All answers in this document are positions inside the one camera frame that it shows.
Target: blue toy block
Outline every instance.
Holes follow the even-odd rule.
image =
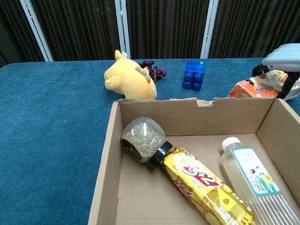
[[[183,88],[200,90],[205,72],[205,62],[187,61],[184,72]]]

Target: grapes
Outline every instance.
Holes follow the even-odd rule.
[[[165,68],[164,67],[160,67],[158,69],[157,66],[152,67],[152,65],[154,64],[153,60],[147,61],[144,60],[143,62],[140,62],[139,65],[141,68],[147,68],[149,70],[149,75],[152,78],[152,80],[156,81],[156,80],[160,80],[162,77],[166,76]]]

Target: yellow plush toy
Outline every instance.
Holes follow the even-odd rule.
[[[124,58],[118,50],[114,55],[116,62],[104,73],[106,89],[125,95],[127,99],[155,99],[156,87],[148,69]]]

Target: plastic bottle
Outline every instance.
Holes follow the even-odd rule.
[[[299,225],[300,221],[251,147],[236,137],[222,142],[221,160],[235,192],[255,211],[259,225]]]

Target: blue carpet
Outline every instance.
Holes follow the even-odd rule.
[[[155,60],[157,98],[226,97],[261,59],[211,59],[201,91],[181,87],[187,60]],[[87,224],[113,101],[114,61],[16,63],[0,69],[0,224]],[[300,113],[300,99],[289,104]]]

